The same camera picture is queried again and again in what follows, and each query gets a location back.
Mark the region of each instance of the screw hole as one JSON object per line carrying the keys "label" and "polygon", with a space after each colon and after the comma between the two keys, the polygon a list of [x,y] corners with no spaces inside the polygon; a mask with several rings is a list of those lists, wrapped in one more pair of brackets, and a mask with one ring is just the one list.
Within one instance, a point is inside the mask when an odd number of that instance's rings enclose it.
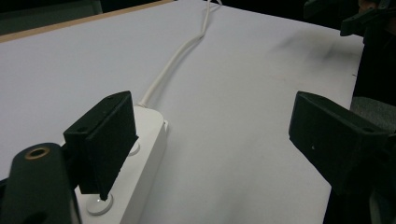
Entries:
{"label": "screw hole", "polygon": [[25,155],[26,160],[36,160],[44,157],[45,155],[50,153],[50,149],[47,147],[38,147],[30,150]]}

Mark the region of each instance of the power cord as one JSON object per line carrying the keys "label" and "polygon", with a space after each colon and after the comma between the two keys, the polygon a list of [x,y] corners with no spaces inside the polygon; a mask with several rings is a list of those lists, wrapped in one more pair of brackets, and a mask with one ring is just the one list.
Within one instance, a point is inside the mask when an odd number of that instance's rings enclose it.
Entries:
{"label": "power cord", "polygon": [[149,86],[148,90],[146,91],[145,95],[143,96],[142,100],[137,104],[141,107],[147,108],[147,104],[149,102],[149,99],[151,98],[152,94],[155,92],[155,90],[158,88],[160,83],[163,81],[163,78],[166,76],[166,74],[169,72],[169,69],[174,65],[174,63],[177,61],[177,59],[180,57],[180,55],[183,54],[186,49],[191,47],[194,43],[198,42],[198,40],[202,39],[205,36],[206,33],[206,27],[207,27],[207,21],[209,18],[210,14],[210,3],[211,0],[207,0],[206,4],[206,15],[205,15],[205,20],[202,25],[201,33],[198,34],[197,36],[193,37],[183,45],[181,45],[176,53],[172,56],[172,58],[169,60],[169,62],[166,64],[165,68],[161,71],[161,73],[155,78],[155,80],[152,82],[151,86]]}

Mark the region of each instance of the power socket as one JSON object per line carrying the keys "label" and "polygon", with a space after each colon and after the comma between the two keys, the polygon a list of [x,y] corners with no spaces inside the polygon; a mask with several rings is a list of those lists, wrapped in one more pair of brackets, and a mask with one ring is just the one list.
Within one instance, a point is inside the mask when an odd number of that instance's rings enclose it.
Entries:
{"label": "power socket", "polygon": [[167,122],[155,110],[134,106],[139,139],[122,165],[108,199],[76,189],[84,224],[138,223],[166,149]]}

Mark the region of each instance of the white power strip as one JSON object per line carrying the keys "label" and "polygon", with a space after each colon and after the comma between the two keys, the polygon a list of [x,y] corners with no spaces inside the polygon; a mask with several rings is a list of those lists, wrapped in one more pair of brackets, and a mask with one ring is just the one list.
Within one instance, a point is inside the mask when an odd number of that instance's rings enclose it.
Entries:
{"label": "white power strip", "polygon": [[166,149],[167,122],[152,109],[134,106],[139,139],[122,165],[119,176],[103,202],[98,195],[76,189],[83,224],[138,223]]}

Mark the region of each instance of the wooden table edge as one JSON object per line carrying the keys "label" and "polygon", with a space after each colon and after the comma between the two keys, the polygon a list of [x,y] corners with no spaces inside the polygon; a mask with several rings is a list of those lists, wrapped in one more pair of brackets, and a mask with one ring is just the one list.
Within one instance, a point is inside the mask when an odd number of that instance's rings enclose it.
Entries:
{"label": "wooden table edge", "polygon": [[97,21],[97,20],[101,20],[104,18],[117,16],[120,14],[133,12],[133,11],[137,11],[137,10],[141,10],[141,9],[145,9],[145,8],[149,8],[149,7],[156,7],[156,6],[163,5],[163,4],[170,3],[170,2],[174,2],[174,0],[161,0],[161,1],[148,3],[148,4],[137,6],[137,7],[128,7],[125,9],[107,12],[107,13],[103,13],[103,14],[99,14],[99,15],[94,15],[94,16],[81,18],[81,19],[77,19],[77,20],[73,20],[73,21],[65,21],[65,22],[61,22],[61,23],[57,23],[57,24],[53,24],[53,25],[49,25],[49,26],[43,26],[43,27],[31,29],[31,30],[21,31],[21,32],[13,33],[13,34],[0,35],[0,43],[7,42],[10,40],[14,40],[14,39],[23,38],[23,37],[26,37],[29,35],[38,35],[38,34],[46,33],[49,31],[62,29],[64,27],[82,24],[82,23],[88,22],[88,21]]}

